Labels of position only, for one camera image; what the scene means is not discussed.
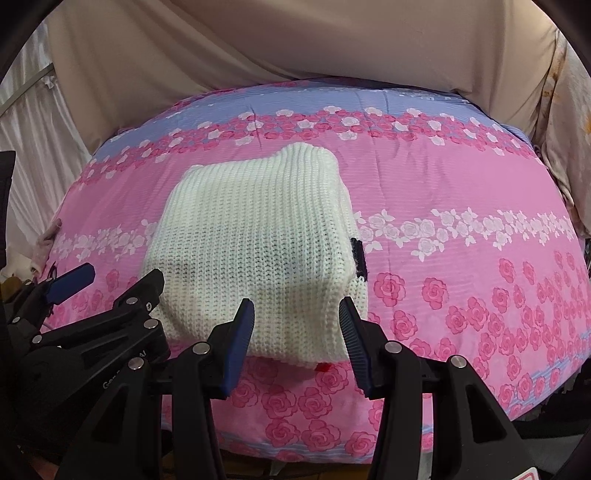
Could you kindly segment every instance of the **white flower pattern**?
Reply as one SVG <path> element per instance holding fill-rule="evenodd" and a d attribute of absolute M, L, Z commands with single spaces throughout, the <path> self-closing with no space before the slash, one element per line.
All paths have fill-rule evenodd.
<path fill-rule="evenodd" d="M 129 232 L 124 232 L 121 225 L 106 229 L 99 229 L 96 235 L 75 235 L 74 238 L 66 238 L 60 234 L 56 238 L 53 252 L 57 253 L 57 259 L 62 260 L 71 254 L 76 254 L 78 262 L 83 262 L 95 252 L 103 255 L 109 250 L 115 254 L 115 261 L 123 255 L 134 255 L 136 250 L 147 247 L 156 232 L 158 222 L 149 222 L 144 219 L 140 226 Z"/>
<path fill-rule="evenodd" d="M 360 225 L 359 233 L 365 243 L 365 252 L 382 250 L 378 239 L 385 238 L 394 242 L 398 248 L 411 244 L 410 254 L 421 262 L 433 253 L 445 250 L 445 243 L 461 241 L 466 247 L 482 238 L 500 251 L 513 242 L 515 236 L 524 241 L 536 239 L 542 245 L 553 235 L 558 238 L 565 235 L 569 241 L 576 238 L 573 225 L 566 216 L 558 218 L 553 212 L 538 213 L 528 219 L 523 212 L 497 210 L 499 216 L 488 215 L 482 218 L 468 207 L 461 212 L 456 209 L 431 210 L 433 218 L 414 218 L 394 225 L 396 220 L 386 210 L 369 215 L 367 220 L 362 212 L 353 214 Z"/>

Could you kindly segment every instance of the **beige curtain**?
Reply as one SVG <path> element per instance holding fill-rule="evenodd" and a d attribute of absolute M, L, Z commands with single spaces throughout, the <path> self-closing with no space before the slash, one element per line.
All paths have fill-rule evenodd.
<path fill-rule="evenodd" d="M 531 135 L 556 40 L 530 0 L 65 0 L 48 26 L 91 151 L 187 96 L 321 75 L 456 90 Z"/>
<path fill-rule="evenodd" d="M 37 237 L 90 160 L 54 72 L 39 78 L 50 63 L 41 24 L 0 85 L 0 150 L 17 152 L 7 212 L 9 275 L 22 276 L 20 255 L 32 257 Z"/>

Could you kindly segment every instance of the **white fabric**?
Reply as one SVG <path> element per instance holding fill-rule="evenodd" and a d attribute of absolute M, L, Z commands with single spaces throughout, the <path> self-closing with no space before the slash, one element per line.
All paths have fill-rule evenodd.
<path fill-rule="evenodd" d="M 169 337 L 204 340 L 255 305 L 250 354 L 296 365 L 348 358 L 339 302 L 365 317 L 356 276 L 359 238 L 335 156 L 305 143 L 269 158 L 195 166 L 168 198 L 142 275 L 160 268 L 164 294 L 153 315 Z"/>
<path fill-rule="evenodd" d="M 0 85 L 0 103 L 50 63 L 47 52 L 42 24 Z M 0 150 L 17 152 L 7 217 L 9 252 L 31 258 L 37 238 L 90 160 L 53 75 L 43 77 L 0 117 Z"/>

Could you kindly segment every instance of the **mattress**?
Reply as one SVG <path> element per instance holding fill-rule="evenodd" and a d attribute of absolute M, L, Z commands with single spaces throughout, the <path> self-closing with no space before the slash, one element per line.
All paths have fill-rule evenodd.
<path fill-rule="evenodd" d="M 195 164 L 305 141 L 335 154 L 369 271 L 368 320 L 423 357 L 459 353 L 511 419 L 589 356 L 591 288 L 573 226 L 525 135 L 467 100 L 350 79 L 184 100 L 106 142 L 70 188 L 49 262 L 91 262 L 95 283 L 51 327 L 102 312 L 138 277 L 166 200 Z M 187 345 L 172 343 L 178 353 Z M 214 401 L 222 448 L 283 461 L 369 463 L 382 414 L 348 362 L 249 357 Z M 164 402 L 170 422 L 170 399 Z M 433 445 L 424 396 L 423 448 Z"/>

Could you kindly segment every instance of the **metal screw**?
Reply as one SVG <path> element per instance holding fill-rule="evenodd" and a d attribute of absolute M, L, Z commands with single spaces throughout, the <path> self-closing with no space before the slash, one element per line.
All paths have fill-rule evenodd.
<path fill-rule="evenodd" d="M 466 359 L 464 357 L 462 357 L 461 355 L 454 355 L 452 357 L 452 365 L 454 367 L 464 368 L 467 364 L 468 364 L 468 362 L 466 362 Z"/>
<path fill-rule="evenodd" d="M 144 366 L 144 360 L 138 356 L 132 358 L 127 362 L 127 366 L 132 370 L 139 370 Z"/>
<path fill-rule="evenodd" d="M 196 353 L 197 355 L 205 355 L 206 353 L 209 353 L 209 350 L 209 343 L 207 342 L 199 342 L 193 345 L 193 353 Z"/>
<path fill-rule="evenodd" d="M 156 319 L 148 319 L 144 322 L 144 328 L 151 330 L 152 328 L 156 328 L 158 326 L 158 320 Z"/>
<path fill-rule="evenodd" d="M 388 342 L 384 346 L 388 353 L 400 353 L 402 352 L 402 345 L 398 342 Z"/>

